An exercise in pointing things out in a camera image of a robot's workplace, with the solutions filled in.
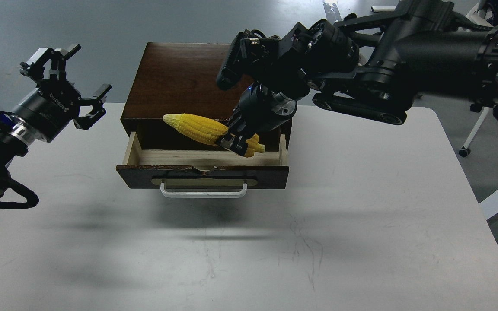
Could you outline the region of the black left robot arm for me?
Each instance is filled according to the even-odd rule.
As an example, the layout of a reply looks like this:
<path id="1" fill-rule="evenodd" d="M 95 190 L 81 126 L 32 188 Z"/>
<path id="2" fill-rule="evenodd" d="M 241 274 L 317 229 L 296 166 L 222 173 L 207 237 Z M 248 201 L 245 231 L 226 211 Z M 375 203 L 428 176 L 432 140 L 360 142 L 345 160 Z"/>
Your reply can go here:
<path id="1" fill-rule="evenodd" d="M 20 73 L 36 86 L 12 110 L 0 110 L 0 209 L 24 210 L 39 203 L 34 191 L 12 179 L 8 166 L 15 157 L 24 157 L 35 140 L 51 142 L 71 121 L 88 130 L 105 115 L 103 105 L 111 85 L 105 83 L 83 98 L 67 80 L 66 62 L 80 49 L 79 44 L 39 48 L 20 63 Z"/>

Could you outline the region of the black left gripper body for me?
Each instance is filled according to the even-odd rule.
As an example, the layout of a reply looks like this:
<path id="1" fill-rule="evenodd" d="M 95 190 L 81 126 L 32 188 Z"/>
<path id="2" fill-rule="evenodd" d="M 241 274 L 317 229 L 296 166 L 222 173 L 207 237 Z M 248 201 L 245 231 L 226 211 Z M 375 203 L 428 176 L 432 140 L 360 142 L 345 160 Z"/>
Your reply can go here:
<path id="1" fill-rule="evenodd" d="M 22 101 L 14 106 L 13 114 L 36 129 L 39 139 L 50 143 L 69 124 L 79 116 L 80 106 L 77 91 L 68 89 L 36 87 Z"/>

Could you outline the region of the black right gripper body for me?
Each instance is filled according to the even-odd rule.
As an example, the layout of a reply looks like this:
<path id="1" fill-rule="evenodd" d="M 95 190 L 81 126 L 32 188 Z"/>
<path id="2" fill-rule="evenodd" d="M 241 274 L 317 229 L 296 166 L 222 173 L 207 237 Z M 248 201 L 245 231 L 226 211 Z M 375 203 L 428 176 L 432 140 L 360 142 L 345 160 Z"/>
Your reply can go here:
<path id="1" fill-rule="evenodd" d="M 233 115 L 227 122 L 228 132 L 243 138 L 274 130 L 290 120 L 297 111 L 297 101 L 275 92 L 261 83 L 243 91 Z"/>

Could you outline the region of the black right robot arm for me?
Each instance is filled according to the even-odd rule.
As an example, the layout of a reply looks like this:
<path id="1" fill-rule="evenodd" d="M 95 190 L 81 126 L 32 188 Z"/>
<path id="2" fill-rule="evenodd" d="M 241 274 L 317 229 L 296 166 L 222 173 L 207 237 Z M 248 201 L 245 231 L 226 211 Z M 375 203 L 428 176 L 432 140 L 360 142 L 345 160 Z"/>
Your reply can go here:
<path id="1" fill-rule="evenodd" d="M 239 32 L 216 84 L 229 90 L 243 75 L 254 83 L 216 144 L 245 155 L 250 138 L 290 120 L 310 90 L 319 108 L 394 125 L 421 93 L 467 98 L 498 121 L 498 26 L 475 24 L 453 7 L 403 0 L 393 12 L 297 23 L 282 38 Z"/>

